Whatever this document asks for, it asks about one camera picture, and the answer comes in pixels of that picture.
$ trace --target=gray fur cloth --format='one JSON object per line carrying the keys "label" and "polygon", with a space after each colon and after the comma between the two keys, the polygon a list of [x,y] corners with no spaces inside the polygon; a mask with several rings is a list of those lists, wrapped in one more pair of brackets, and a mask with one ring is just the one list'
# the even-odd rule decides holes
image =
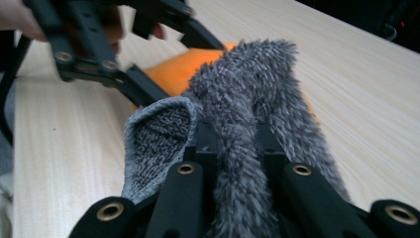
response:
{"label": "gray fur cloth", "polygon": [[350,200],[293,76],[295,54],[288,41],[240,43],[203,65],[182,96],[137,111],[126,124],[123,196],[138,203],[160,189],[168,168],[194,144],[198,120],[206,119],[221,144],[217,215],[207,236],[279,237],[255,145],[259,121],[269,123],[292,162],[317,168]]}

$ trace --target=gold rivet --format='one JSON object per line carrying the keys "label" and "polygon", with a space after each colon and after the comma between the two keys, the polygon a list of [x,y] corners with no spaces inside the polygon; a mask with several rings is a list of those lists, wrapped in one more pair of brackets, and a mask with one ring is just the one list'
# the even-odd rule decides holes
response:
{"label": "gold rivet", "polygon": [[96,217],[102,221],[110,221],[121,215],[124,205],[121,202],[113,201],[102,206],[96,213]]}
{"label": "gold rivet", "polygon": [[293,170],[294,170],[295,173],[297,173],[300,176],[310,176],[312,174],[311,169],[309,169],[305,166],[301,166],[301,165],[294,166]]}
{"label": "gold rivet", "polygon": [[182,164],[176,170],[183,175],[189,175],[195,171],[195,168],[190,164]]}
{"label": "gold rivet", "polygon": [[411,211],[401,206],[388,205],[385,208],[385,212],[392,219],[406,225],[416,225],[419,222],[418,218]]}

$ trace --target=black metal bracket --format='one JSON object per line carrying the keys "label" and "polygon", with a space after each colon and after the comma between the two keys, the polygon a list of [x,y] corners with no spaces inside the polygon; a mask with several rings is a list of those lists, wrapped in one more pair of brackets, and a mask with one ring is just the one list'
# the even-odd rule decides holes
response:
{"label": "black metal bracket", "polygon": [[[147,39],[156,22],[183,33],[180,40],[188,48],[224,50],[197,20],[193,10],[179,0],[24,0],[33,10],[51,48],[59,76],[64,81],[76,78],[101,82],[119,89],[134,104],[147,106],[168,95],[135,65],[127,72],[119,69],[112,48],[100,24],[98,10],[112,5],[136,9],[133,32]],[[86,57],[78,56],[63,21],[78,30]]]}
{"label": "black metal bracket", "polygon": [[[196,146],[187,148],[183,162],[169,169],[160,192],[137,205],[122,197],[98,201],[70,237],[202,237],[215,214],[211,191],[219,146],[211,123],[201,122],[197,130]],[[291,163],[267,124],[260,123],[258,130],[281,237],[420,236],[420,213],[415,208],[395,200],[376,201],[370,212],[350,205],[316,169]],[[126,208],[132,212],[116,216],[115,202],[120,200],[130,203]],[[121,225],[98,218],[98,213],[112,206],[107,215]]]}

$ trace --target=fabric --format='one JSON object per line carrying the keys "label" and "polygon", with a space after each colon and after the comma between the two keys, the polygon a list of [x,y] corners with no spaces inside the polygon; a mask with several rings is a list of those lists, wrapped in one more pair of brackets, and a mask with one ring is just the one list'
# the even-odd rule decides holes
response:
{"label": "fabric", "polygon": [[[226,51],[231,51],[236,44],[226,43]],[[212,63],[223,55],[218,50],[190,49],[174,58],[168,59],[150,68],[144,69],[148,75],[169,96],[179,96],[188,87],[188,82],[195,72],[205,63]],[[309,112],[318,122],[309,99],[302,92],[303,99],[308,105]]]}
{"label": "fabric", "polygon": [[256,146],[256,126],[269,123],[292,162],[317,168],[350,200],[322,132],[302,98],[288,41],[240,43],[201,66],[181,97],[138,110],[126,124],[123,196],[135,203],[156,192],[170,165],[194,143],[198,118],[220,138],[214,189],[217,215],[209,237],[278,237],[271,194]]}

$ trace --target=wooden table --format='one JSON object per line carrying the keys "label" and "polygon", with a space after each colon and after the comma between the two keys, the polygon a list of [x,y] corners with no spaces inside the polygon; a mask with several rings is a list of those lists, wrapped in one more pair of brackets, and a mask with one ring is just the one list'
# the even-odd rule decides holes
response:
{"label": "wooden table", "polygon": [[[288,39],[295,68],[355,205],[381,198],[420,208],[420,56],[291,0],[191,0],[223,42]],[[124,9],[126,26],[132,11]],[[120,62],[142,68],[185,48],[177,33],[147,42],[127,34]],[[95,201],[119,195],[123,125],[118,91],[58,79],[35,43],[17,85],[14,237],[65,237]]]}

